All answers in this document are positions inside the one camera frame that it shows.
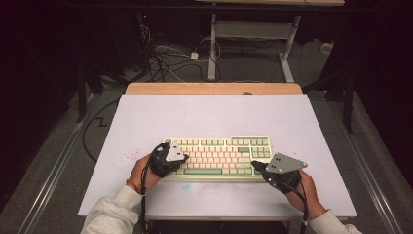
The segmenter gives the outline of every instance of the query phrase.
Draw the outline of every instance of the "person's left hand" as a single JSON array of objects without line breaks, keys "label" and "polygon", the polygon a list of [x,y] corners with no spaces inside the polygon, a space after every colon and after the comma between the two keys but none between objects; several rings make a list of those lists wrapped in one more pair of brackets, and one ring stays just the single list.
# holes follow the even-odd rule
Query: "person's left hand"
[{"label": "person's left hand", "polygon": [[[139,194],[141,194],[141,188],[142,188],[142,183],[141,183],[142,171],[145,168],[148,162],[148,159],[149,159],[149,155],[146,155],[145,157],[137,160],[133,167],[133,170],[131,171],[130,181],[135,185],[136,189],[133,187],[133,184],[131,184],[130,182],[127,182],[127,186],[135,189],[135,191]],[[155,175],[152,172],[151,167],[149,167],[147,175],[146,175],[146,180],[145,180],[146,192],[148,192],[151,188],[153,188],[158,183],[159,180],[160,178],[157,175]]]}]

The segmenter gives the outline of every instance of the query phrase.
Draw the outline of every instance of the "black glove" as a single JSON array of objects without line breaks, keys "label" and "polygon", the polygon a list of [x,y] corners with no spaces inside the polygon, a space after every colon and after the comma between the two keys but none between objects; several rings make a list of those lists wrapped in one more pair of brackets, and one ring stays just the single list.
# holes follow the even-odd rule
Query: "black glove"
[{"label": "black glove", "polygon": [[167,161],[167,155],[170,150],[169,143],[161,143],[159,147],[152,152],[151,157],[149,158],[149,164],[151,170],[158,177],[165,177],[168,174],[171,174],[180,168],[180,165],[185,163],[189,158],[188,155],[184,154],[183,160],[177,161]]},{"label": "black glove", "polygon": [[284,174],[275,174],[265,170],[268,163],[252,161],[251,164],[256,171],[262,174],[265,181],[271,186],[276,187],[281,193],[291,192],[291,188],[297,188],[301,181],[301,175],[298,170]]}]

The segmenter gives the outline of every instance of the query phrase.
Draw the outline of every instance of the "wrist strap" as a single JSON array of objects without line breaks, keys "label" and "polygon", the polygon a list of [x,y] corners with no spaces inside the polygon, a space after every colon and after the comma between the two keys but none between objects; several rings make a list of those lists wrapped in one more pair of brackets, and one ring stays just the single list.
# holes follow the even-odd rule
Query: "wrist strap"
[{"label": "wrist strap", "polygon": [[127,184],[130,184],[133,187],[133,190],[136,191],[138,194],[140,194],[140,187],[136,186],[134,182],[130,179],[127,179]]}]

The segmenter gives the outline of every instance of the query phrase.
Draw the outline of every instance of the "white tabletop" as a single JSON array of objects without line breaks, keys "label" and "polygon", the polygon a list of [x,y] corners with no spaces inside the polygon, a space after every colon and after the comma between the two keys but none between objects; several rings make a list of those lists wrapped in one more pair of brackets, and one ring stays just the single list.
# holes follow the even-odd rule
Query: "white tabletop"
[{"label": "white tabletop", "polygon": [[[273,153],[307,162],[319,199],[339,217],[356,211],[305,95],[123,95],[79,215],[125,184],[134,162],[168,137],[264,135]],[[148,219],[288,220],[302,214],[266,183],[161,181]]]}]

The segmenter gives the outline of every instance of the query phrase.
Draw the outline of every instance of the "hand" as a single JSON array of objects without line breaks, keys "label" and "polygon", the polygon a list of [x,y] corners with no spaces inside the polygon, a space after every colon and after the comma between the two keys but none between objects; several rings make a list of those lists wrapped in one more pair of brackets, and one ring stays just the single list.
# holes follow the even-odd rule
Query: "hand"
[{"label": "hand", "polygon": [[[313,179],[306,174],[304,171],[300,170],[301,183],[303,184],[305,195],[307,197],[307,205],[309,209],[309,219],[314,219],[326,212],[325,207],[319,202],[319,197],[317,196],[316,186]],[[297,186],[297,191],[303,195],[303,187],[301,184]],[[304,204],[301,199],[294,193],[285,193],[288,202],[297,210],[304,212]]]},{"label": "hand", "polygon": [[[137,187],[135,190],[137,193],[141,194],[141,188],[142,188],[142,183],[141,183],[141,175],[142,171],[146,166],[146,163],[148,162],[149,155],[146,155],[145,157],[139,159],[136,161],[133,170],[131,171],[131,177],[130,181]],[[145,180],[145,189],[146,192],[148,192],[151,188],[153,188],[160,178],[155,175],[151,168],[148,168],[148,172],[146,174],[146,180]],[[127,186],[133,188],[133,184],[130,182],[127,183]]]}]

